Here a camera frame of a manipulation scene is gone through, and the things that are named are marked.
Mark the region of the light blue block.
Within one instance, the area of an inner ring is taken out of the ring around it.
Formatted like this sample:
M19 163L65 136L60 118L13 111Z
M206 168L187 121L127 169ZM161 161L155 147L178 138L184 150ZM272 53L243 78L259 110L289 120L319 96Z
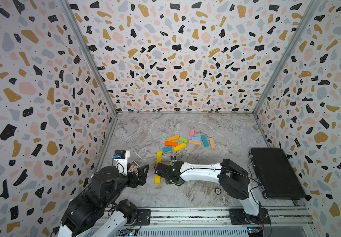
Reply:
M201 141L201 137L195 137L195 136L193 136L193 137L192 137L192 140L194 140L194 141Z

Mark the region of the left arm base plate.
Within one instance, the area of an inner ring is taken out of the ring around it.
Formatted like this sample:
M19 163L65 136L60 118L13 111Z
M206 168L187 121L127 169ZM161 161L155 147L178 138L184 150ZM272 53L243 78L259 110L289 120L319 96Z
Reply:
M134 210L128 217L127 224L135 226L149 226L151 219L151 209Z

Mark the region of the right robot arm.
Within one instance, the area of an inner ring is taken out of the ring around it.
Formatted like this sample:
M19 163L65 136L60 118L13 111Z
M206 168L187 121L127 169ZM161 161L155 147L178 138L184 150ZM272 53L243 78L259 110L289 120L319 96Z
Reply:
M252 195L249 177L246 170L231 161L224 159L212 165L196 165L185 162L174 162L172 165L159 163L155 174L170 184L177 186L189 181L206 181L219 184L232 198L240 201L242 208L230 209L230 220L233 225L270 225L268 211Z

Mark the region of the long yellow block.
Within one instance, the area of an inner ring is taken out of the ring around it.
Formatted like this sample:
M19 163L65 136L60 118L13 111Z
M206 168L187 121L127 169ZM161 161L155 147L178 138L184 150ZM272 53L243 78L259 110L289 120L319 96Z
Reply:
M155 175L155 182L156 185L161 184L161 177L158 175Z
M162 161L162 152L158 151L156 156L156 163L160 163Z

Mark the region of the teal short block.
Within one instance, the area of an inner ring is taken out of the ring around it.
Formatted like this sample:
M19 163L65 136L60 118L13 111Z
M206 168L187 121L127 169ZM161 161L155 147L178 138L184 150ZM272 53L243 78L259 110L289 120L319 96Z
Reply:
M164 153L171 152L171 151L173 151L173 147L172 147L172 146L164 147L164 148L162 149L162 151L163 151Z

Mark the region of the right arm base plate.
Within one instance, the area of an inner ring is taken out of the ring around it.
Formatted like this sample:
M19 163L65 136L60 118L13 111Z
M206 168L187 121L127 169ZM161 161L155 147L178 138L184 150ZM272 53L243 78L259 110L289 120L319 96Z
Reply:
M242 208L229 209L229 218L232 225L262 225L271 224L266 208L260 208L258 215L249 215Z

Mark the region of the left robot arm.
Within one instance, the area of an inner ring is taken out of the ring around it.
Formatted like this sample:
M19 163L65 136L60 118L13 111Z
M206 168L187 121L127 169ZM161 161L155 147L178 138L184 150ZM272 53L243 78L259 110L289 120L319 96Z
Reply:
M143 221L137 216L138 208L128 199L116 200L126 188L143 186L149 166L140 166L137 172L124 174L115 166L106 166L92 176L90 185L69 205L61 219L60 237L80 237L91 229L111 206L109 219L98 229L96 236L111 237L115 234L137 234L134 228Z

